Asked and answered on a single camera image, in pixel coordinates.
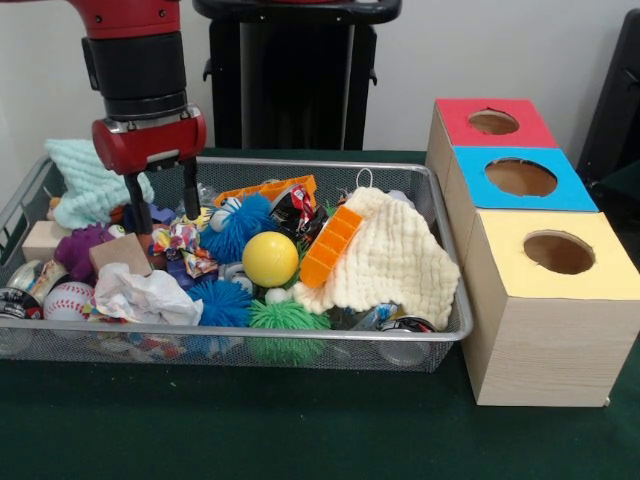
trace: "black stand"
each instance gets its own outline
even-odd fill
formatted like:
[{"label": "black stand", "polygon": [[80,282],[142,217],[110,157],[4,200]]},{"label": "black stand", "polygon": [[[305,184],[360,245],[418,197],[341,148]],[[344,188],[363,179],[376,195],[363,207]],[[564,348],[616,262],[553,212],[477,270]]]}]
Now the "black stand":
[{"label": "black stand", "polygon": [[362,149],[376,82],[371,25],[396,18],[401,0],[193,3],[212,20],[204,77],[217,147]]},{"label": "black stand", "polygon": [[640,160],[640,10],[627,15],[578,164],[587,184]]}]

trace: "red box top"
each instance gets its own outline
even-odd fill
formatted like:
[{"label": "red box top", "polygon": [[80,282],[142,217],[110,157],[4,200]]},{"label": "red box top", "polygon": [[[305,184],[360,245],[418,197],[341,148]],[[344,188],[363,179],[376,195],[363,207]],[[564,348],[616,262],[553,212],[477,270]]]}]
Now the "red box top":
[{"label": "red box top", "polygon": [[558,147],[530,100],[439,98],[436,105],[454,147]]}]

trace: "yellow box top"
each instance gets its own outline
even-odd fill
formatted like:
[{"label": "yellow box top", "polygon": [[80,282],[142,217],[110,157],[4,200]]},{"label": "yellow box top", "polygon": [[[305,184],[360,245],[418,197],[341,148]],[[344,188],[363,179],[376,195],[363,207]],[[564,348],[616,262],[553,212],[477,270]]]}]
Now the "yellow box top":
[{"label": "yellow box top", "polygon": [[603,213],[478,213],[509,296],[640,300],[640,274]]}]

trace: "light blue knit cloth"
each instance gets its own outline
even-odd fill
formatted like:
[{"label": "light blue knit cloth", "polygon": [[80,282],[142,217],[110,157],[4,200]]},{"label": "light blue knit cloth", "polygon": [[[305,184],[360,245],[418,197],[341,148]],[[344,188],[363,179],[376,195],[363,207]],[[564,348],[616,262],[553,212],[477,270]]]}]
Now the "light blue knit cloth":
[{"label": "light blue knit cloth", "polygon": [[[45,149],[64,176],[67,191],[54,210],[56,221],[66,228],[85,228],[110,223],[110,212],[130,203],[129,191],[120,175],[107,170],[89,140],[47,140]],[[153,202],[149,179],[138,176],[146,202]]]}]

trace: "white wall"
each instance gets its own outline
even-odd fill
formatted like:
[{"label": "white wall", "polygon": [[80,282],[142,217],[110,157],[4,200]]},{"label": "white wall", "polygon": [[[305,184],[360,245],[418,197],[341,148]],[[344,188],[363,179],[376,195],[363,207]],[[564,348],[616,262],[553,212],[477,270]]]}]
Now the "white wall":
[{"label": "white wall", "polygon": [[[636,0],[405,0],[378,27],[380,83],[369,100],[367,149],[422,150],[436,96],[532,98],[578,159],[620,25]],[[183,0],[188,94],[212,126],[201,79],[208,21]],[[61,1],[0,4],[0,202],[51,137],[90,137],[102,117],[80,38]]]}]

